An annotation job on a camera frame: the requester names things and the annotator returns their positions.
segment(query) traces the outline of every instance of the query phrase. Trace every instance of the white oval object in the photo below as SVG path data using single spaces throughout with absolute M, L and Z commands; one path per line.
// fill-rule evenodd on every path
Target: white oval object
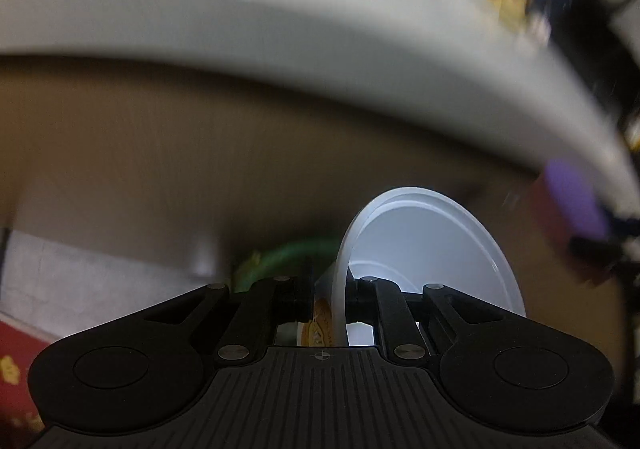
M 355 278 L 390 279 L 405 292 L 421 293 L 423 285 L 441 283 L 525 315 L 518 284 L 494 238 L 464 207 L 427 189 L 403 187 L 380 194 L 351 222 L 338 252 L 332 287 L 338 346 L 348 343 L 347 269 Z M 360 325 L 350 326 L 352 345 L 366 344 L 366 336 Z

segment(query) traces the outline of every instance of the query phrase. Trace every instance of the purple object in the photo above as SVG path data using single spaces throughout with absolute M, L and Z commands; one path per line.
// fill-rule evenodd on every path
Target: purple object
M 604 241 L 609 237 L 609 222 L 593 187 L 580 171 L 568 162 L 552 160 L 543 172 L 549 196 L 555 201 L 572 236 Z

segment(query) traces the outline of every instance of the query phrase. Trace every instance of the brown surface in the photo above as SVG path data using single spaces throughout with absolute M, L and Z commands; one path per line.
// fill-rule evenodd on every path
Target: brown surface
M 339 236 L 377 194 L 433 188 L 496 236 L 532 318 L 621 367 L 615 285 L 580 285 L 522 206 L 506 210 L 509 194 L 532 181 L 524 170 L 388 118 L 242 80 L 134 63 L 0 62 L 0 223 L 184 267 L 198 236 L 231 255 Z

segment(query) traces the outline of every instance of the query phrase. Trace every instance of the green object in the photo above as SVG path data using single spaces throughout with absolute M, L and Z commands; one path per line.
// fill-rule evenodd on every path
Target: green object
M 276 275 L 276 272 L 294 263 L 301 263 L 308 257 L 312 259 L 314 267 L 326 269 L 334 262 L 338 250 L 340 241 L 337 239 L 316 238 L 286 243 L 273 251 L 254 252 L 234 272 L 234 292 L 246 292 L 259 279 Z

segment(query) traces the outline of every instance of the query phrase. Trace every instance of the ribbed black surface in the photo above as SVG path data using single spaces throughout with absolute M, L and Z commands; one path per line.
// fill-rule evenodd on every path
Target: ribbed black surface
M 592 428 L 551 437 L 505 434 L 457 412 L 420 368 L 374 348 L 270 348 L 218 372 L 183 415 L 149 431 L 93 437 L 50 429 L 36 449 L 610 449 Z

